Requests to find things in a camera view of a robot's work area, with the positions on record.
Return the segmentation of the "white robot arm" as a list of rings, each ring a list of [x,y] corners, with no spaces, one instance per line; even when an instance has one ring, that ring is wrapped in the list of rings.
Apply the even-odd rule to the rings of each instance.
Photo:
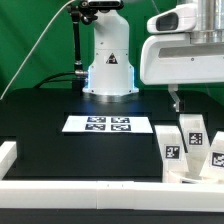
[[[105,101],[136,94],[129,63],[129,25],[122,0],[86,0],[93,11],[94,60],[83,92]],[[180,84],[224,82],[224,0],[178,0],[147,21],[150,37],[140,59],[140,80],[166,85],[177,99]]]

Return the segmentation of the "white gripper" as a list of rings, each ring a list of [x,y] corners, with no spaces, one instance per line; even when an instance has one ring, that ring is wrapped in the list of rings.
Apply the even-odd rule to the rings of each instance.
[[[143,44],[140,79],[145,85],[169,84],[179,112],[177,84],[224,82],[224,44],[192,45],[187,33],[151,36]]]

